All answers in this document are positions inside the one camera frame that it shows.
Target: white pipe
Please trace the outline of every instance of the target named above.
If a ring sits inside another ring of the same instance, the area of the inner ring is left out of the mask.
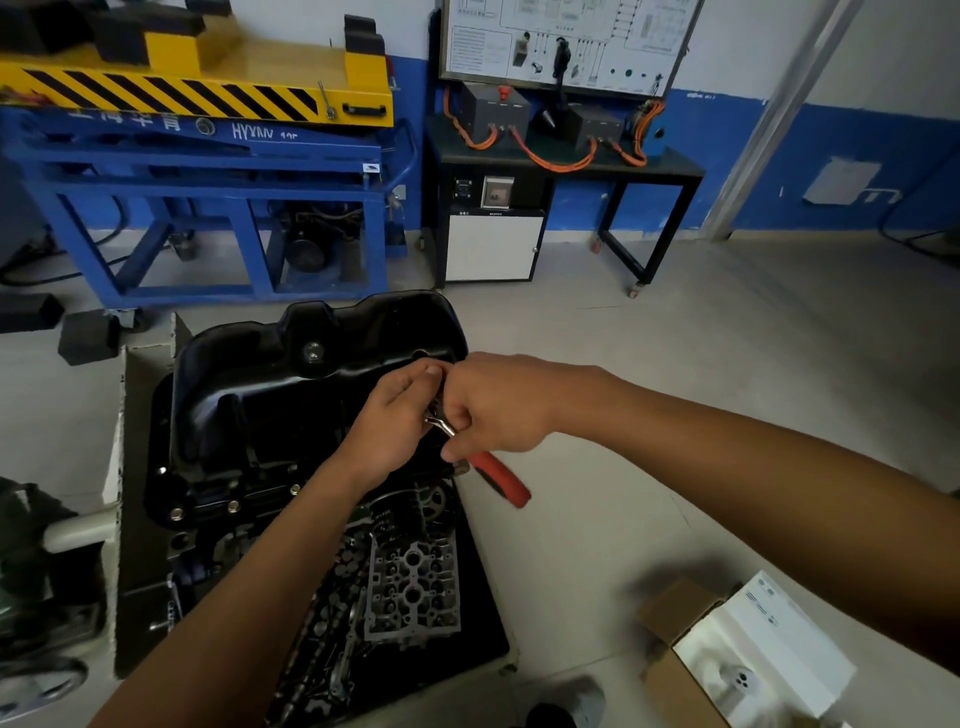
[[[47,526],[43,532],[43,548],[49,553],[63,553],[81,546],[113,541],[117,534],[116,504],[87,516],[77,516]]]

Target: cabinet door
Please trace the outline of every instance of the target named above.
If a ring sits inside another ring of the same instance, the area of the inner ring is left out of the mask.
[[[446,279],[528,280],[542,227],[542,214],[451,215]]]

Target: black box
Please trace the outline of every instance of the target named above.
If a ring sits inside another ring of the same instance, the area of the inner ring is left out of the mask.
[[[588,149],[591,136],[597,141],[617,144],[623,136],[623,119],[600,107],[571,104],[564,114],[563,124],[564,139],[574,149]]]
[[[204,17],[198,12],[153,3],[92,12],[88,19],[100,58],[133,65],[150,65],[147,39],[143,36],[147,31],[198,36],[206,29]]]
[[[383,36],[367,31],[344,31],[344,45],[348,53],[363,53],[368,56],[384,56],[387,47]]]
[[[376,21],[371,17],[361,15],[344,15],[344,33],[350,31],[376,33]]]
[[[49,293],[0,294],[0,333],[53,328],[62,315],[63,306]]]
[[[221,17],[233,15],[230,0],[186,0],[186,8],[200,15],[220,15]]]
[[[530,102],[510,86],[468,83],[460,94],[459,115],[460,123],[474,143],[490,136],[490,124],[496,126],[500,142],[511,142],[510,127],[516,128],[521,139],[526,139]]]
[[[63,319],[57,353],[76,367],[112,359],[120,347],[120,321],[104,309],[71,313]]]
[[[91,39],[67,0],[0,0],[0,51],[50,56]]]

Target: cardboard box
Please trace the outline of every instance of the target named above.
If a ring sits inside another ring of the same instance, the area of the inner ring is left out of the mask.
[[[641,679],[675,728],[739,728],[761,719],[816,726],[855,672],[764,572],[729,599],[681,577],[637,617],[664,642]],[[759,678],[756,692],[727,717],[714,702],[730,696],[723,666],[745,666]]]

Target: paper notice on wall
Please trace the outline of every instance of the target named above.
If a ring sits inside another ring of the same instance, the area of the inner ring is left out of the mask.
[[[505,77],[511,40],[509,33],[455,25],[450,34],[449,69],[454,73]]]
[[[642,0],[624,45],[635,51],[671,56],[680,53],[696,8],[694,0]]]
[[[812,205],[852,205],[876,177],[882,165],[876,161],[830,158],[804,194]]]

